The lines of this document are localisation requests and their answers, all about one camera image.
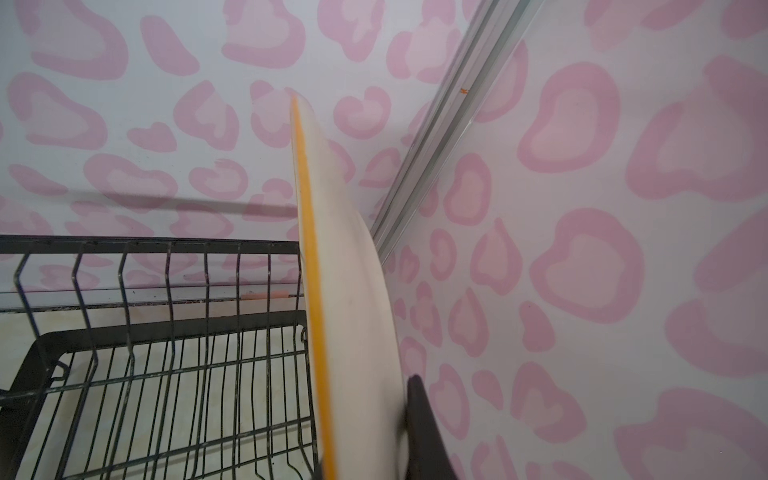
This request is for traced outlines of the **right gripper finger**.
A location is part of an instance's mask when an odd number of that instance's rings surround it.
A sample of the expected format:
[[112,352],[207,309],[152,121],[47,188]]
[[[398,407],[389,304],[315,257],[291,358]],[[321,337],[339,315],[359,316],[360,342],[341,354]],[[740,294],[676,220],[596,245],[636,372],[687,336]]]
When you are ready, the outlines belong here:
[[408,480],[457,480],[435,415],[419,375],[407,381],[405,423],[408,435]]

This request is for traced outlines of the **star and cat plate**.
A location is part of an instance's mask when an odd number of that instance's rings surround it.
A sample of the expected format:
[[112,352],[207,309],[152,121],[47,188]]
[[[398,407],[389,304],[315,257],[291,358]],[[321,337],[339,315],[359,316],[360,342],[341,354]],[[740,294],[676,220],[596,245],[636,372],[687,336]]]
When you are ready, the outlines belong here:
[[382,265],[338,158],[300,96],[291,126],[323,476],[402,479],[406,394]]

